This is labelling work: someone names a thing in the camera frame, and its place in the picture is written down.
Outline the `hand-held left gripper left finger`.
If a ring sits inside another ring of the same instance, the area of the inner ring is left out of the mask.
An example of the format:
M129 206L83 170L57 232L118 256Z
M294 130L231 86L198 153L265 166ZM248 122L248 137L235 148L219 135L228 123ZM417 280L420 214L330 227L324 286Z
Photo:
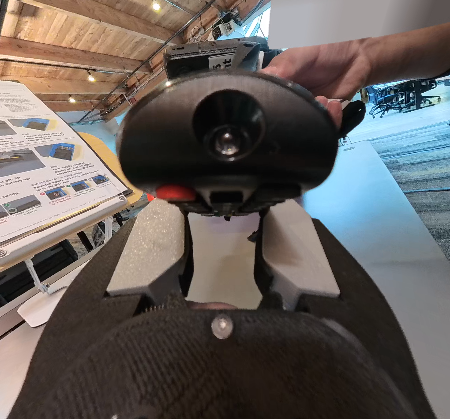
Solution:
M136 217L107 287L110 296L187 297L194 275L192 235L181 210L154 199Z

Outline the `wooden display board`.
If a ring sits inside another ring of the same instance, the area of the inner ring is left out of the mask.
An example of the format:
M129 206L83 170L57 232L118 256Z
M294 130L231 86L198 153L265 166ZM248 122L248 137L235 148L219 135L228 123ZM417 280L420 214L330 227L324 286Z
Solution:
M5 271L11 266L33 257L37 253L45 250L80 231L94 225L94 223L112 216L125 209L132 208L142 196L142 191L128 183L121 170L117 156L108 148L108 146L99 138L87 133L80 133L80 137L86 142L87 146L97 154L109 168L109 171L115 175L123 185L127 185L131 193L124 194L125 200L120 200L114 196L111 199L89 207L71 218L55 222L50 226L41 227L33 230L25 236L21 236L10 243L1 244L0 270Z

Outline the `black office chair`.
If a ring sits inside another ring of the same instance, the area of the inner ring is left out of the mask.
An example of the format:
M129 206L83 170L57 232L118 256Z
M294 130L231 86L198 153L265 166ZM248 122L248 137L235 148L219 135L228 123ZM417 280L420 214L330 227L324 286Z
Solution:
M416 111L424 107L434 106L432 99L441 102L441 96L426 96L425 93L437 87L437 81L433 79L409 80L398 87L398 104L402 113Z
M390 110L402 112L397 87L388 86L376 89L374 86L368 86L365 90L368 94L368 103L373 105L369 111L372 118L375 118L377 112L380 112L379 118L382 118Z

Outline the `person's right hand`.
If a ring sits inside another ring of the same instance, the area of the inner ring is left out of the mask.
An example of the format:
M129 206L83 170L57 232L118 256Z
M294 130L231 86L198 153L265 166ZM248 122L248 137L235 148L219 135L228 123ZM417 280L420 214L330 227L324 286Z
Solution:
M341 127L341 100L351 100L371 71L371 38L290 48L276 56L262 73L287 79L310 91Z

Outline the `white metal stand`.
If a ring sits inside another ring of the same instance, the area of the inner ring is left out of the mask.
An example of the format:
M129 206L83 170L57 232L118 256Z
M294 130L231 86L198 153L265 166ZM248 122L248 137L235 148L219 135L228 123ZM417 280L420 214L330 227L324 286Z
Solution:
M93 256L94 252L86 254L44 281L38 277L32 260L25 260L37 293L32 293L20 304L17 308L18 315L32 328L46 324L66 289Z

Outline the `instruction sheet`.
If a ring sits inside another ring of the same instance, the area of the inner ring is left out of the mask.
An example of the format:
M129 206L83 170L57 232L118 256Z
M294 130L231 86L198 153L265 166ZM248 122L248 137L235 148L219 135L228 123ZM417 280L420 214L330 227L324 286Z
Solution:
M126 204L131 190L24 84L1 81L0 118L2 245Z

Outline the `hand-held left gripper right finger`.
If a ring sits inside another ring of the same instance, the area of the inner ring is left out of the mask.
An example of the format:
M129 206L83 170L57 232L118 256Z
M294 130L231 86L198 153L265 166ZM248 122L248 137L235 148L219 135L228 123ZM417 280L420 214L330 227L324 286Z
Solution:
M294 311L302 295L339 298L340 289L309 214L286 200L260 215L254 279L263 297L278 293Z

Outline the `ceiling-mounted white device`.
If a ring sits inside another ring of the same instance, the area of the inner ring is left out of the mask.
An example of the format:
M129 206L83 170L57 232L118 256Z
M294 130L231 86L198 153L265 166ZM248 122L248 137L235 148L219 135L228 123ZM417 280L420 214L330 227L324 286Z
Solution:
M216 21L207 38L208 41L241 39L245 37L242 19L237 11L228 11Z

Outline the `person's right forearm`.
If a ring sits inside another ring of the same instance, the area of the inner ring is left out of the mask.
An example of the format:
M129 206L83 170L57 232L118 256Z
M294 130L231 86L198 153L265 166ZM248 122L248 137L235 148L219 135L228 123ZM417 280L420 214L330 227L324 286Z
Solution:
M449 74L450 23L372 37L364 42L368 57L366 85Z

